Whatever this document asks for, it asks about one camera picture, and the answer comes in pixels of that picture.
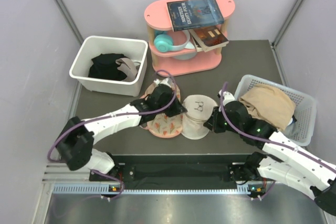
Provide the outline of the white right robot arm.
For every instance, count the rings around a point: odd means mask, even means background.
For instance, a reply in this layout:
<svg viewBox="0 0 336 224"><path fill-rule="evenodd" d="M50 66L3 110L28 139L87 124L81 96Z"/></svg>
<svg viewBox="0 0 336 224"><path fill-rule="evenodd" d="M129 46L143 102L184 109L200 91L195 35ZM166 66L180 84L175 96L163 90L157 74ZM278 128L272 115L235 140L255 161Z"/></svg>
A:
<svg viewBox="0 0 336 224"><path fill-rule="evenodd" d="M214 107L204 126L214 133L236 133L245 143L261 150L245 162L248 178L281 182L335 215L334 164L311 154L266 121L252 118L238 101Z"/></svg>

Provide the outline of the white mesh laundry bag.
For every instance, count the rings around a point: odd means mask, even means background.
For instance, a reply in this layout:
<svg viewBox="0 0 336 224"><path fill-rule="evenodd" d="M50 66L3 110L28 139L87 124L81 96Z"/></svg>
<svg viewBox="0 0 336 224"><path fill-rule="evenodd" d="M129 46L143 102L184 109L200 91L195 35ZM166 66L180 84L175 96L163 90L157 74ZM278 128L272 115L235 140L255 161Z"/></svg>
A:
<svg viewBox="0 0 336 224"><path fill-rule="evenodd" d="M216 101L205 95L194 94L184 99L183 106L187 112L182 118L182 135L190 140L204 138L209 129L203 124L211 117L213 108L217 106Z"/></svg>

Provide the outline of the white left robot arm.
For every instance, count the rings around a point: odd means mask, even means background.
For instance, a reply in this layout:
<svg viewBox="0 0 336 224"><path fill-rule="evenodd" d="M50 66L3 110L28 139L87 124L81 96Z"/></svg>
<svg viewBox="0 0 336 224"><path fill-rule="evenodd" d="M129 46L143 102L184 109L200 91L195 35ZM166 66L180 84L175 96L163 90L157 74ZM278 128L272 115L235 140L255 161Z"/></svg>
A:
<svg viewBox="0 0 336 224"><path fill-rule="evenodd" d="M114 180L119 164L111 154L94 149L100 140L124 129L140 126L164 114L168 118L181 115L186 108L177 98L177 87L168 78L156 80L153 91L124 107L93 119L77 116L68 120L56 140L56 150L70 171L86 168Z"/></svg>

